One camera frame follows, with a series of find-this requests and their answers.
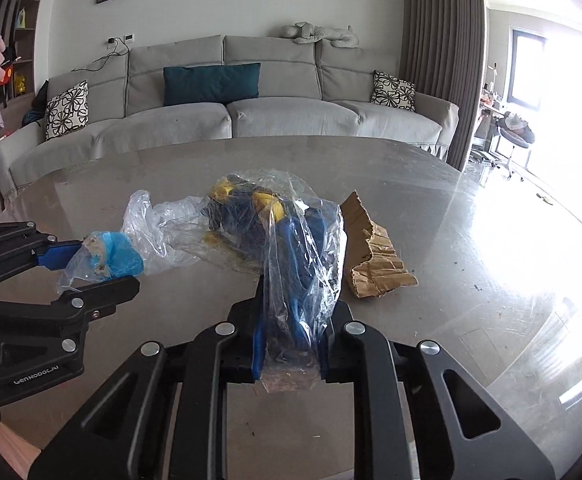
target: crumpled plastic wrap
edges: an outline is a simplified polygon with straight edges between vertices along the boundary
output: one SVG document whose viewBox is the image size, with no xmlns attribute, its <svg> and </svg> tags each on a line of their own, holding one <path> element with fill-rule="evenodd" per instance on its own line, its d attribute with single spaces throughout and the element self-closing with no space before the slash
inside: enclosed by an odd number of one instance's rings
<svg viewBox="0 0 582 480">
<path fill-rule="evenodd" d="M 319 380 L 318 340 L 340 295 L 346 235 L 338 204 L 278 171 L 230 174 L 197 218 L 164 224 L 168 246 L 222 267 L 264 275 L 268 391 Z"/>
<path fill-rule="evenodd" d="M 340 295 L 347 237 L 340 206 L 279 171 L 229 174 L 205 197 L 151 206 L 133 193 L 118 233 L 92 233 L 58 282 L 102 282 L 188 266 L 199 258 L 264 276 L 268 391 L 320 379 L 318 342 Z"/>
</svg>

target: torn cardboard piece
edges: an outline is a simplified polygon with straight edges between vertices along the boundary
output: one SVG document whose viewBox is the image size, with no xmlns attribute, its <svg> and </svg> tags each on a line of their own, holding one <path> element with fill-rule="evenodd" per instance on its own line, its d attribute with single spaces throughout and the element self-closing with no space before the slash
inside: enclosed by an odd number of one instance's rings
<svg viewBox="0 0 582 480">
<path fill-rule="evenodd" d="M 340 209 L 347 233 L 344 274 L 358 298 L 382 296 L 399 286 L 418 285 L 416 277 L 395 254 L 386 229 L 369 218 L 356 191 Z"/>
</svg>

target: curtain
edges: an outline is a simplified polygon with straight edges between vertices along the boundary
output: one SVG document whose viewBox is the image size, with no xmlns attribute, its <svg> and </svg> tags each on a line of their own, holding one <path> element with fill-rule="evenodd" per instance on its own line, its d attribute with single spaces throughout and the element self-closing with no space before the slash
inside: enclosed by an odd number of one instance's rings
<svg viewBox="0 0 582 480">
<path fill-rule="evenodd" d="M 447 163 L 462 171 L 486 60 L 485 0 L 405 0 L 401 78 L 456 104 L 459 122 Z"/>
</svg>

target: black and white patterned pillow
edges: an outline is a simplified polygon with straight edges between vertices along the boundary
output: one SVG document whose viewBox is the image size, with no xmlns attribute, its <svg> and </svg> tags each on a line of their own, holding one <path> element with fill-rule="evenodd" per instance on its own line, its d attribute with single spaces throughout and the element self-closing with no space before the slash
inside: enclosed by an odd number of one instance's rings
<svg viewBox="0 0 582 480">
<path fill-rule="evenodd" d="M 78 83 L 47 104 L 47 140 L 83 128 L 89 121 L 87 81 Z"/>
<path fill-rule="evenodd" d="M 371 102 L 414 112 L 415 85 L 376 70 L 373 72 Z"/>
</svg>

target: stuffed animal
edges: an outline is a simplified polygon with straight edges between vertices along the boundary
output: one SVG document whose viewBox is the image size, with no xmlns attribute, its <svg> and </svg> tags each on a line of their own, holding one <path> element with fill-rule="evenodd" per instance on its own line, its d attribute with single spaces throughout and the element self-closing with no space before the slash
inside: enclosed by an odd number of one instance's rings
<svg viewBox="0 0 582 480">
<path fill-rule="evenodd" d="M 311 23 L 300 22 L 295 25 L 287 25 L 282 27 L 280 31 L 281 38 L 292 38 L 295 43 L 315 43 L 320 40 L 332 40 L 333 46 L 341 48 L 353 48 L 357 46 L 360 41 L 353 33 L 353 29 L 349 25 L 348 29 L 344 28 L 330 28 L 330 27 L 316 27 Z"/>
</svg>

